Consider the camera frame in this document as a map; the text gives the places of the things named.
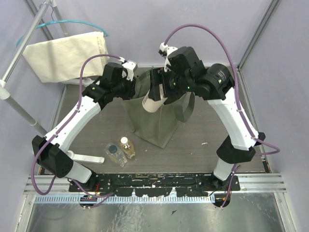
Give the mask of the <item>olive green canvas bag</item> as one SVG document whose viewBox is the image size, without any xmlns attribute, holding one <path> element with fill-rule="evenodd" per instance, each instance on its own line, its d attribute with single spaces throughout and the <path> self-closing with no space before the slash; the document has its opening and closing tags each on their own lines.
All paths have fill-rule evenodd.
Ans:
<svg viewBox="0 0 309 232">
<path fill-rule="evenodd" d="M 157 147 L 165 148 L 178 125 L 185 123 L 192 115 L 195 95 L 191 93 L 186 109 L 183 109 L 183 103 L 187 93 L 171 104 L 162 105 L 154 113 L 144 110 L 142 102 L 150 90 L 150 72 L 158 70 L 151 68 L 142 73 L 136 80 L 135 95 L 130 100 L 123 100 L 122 105 L 133 126 L 133 133 Z"/>
</svg>

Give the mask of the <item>cream bottle with beige cap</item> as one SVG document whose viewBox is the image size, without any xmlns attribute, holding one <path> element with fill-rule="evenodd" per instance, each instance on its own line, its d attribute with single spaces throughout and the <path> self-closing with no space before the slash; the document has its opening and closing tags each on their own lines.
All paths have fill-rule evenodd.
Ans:
<svg viewBox="0 0 309 232">
<path fill-rule="evenodd" d="M 149 113 L 155 113 L 167 100 L 164 96 L 163 85 L 159 84 L 159 100 L 155 101 L 151 98 L 151 90 L 154 90 L 154 87 L 150 88 L 150 90 L 145 95 L 144 99 L 142 100 L 142 106 L 144 110 Z"/>
</svg>

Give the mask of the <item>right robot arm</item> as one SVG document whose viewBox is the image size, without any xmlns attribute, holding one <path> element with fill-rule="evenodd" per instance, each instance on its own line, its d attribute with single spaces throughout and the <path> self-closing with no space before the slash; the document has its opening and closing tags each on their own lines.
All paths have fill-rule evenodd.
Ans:
<svg viewBox="0 0 309 232">
<path fill-rule="evenodd" d="M 191 93 L 205 100 L 217 113 L 228 132 L 217 149 L 218 161 L 212 172 L 212 186 L 223 190 L 235 164 L 249 162 L 255 155 L 254 147 L 265 134 L 258 132 L 248 120 L 236 99 L 236 81 L 229 69 L 220 63 L 206 68 L 190 46 L 180 48 L 162 44 L 159 54 L 165 57 L 164 67 L 150 71 L 150 90 L 142 101 L 143 108 L 156 112 L 163 104 L 182 109 L 176 100 Z"/>
</svg>

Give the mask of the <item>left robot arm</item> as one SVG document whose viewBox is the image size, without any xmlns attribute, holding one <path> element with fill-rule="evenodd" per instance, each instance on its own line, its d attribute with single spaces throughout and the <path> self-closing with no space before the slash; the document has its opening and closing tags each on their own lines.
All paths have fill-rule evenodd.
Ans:
<svg viewBox="0 0 309 232">
<path fill-rule="evenodd" d="M 58 178 L 67 177 L 79 182 L 85 191 L 97 185 L 93 171 L 74 161 L 67 152 L 84 126 L 114 98 L 128 100 L 134 95 L 137 64 L 109 62 L 103 75 L 84 89 L 81 99 L 66 117 L 45 136 L 32 140 L 37 164 Z"/>
</svg>

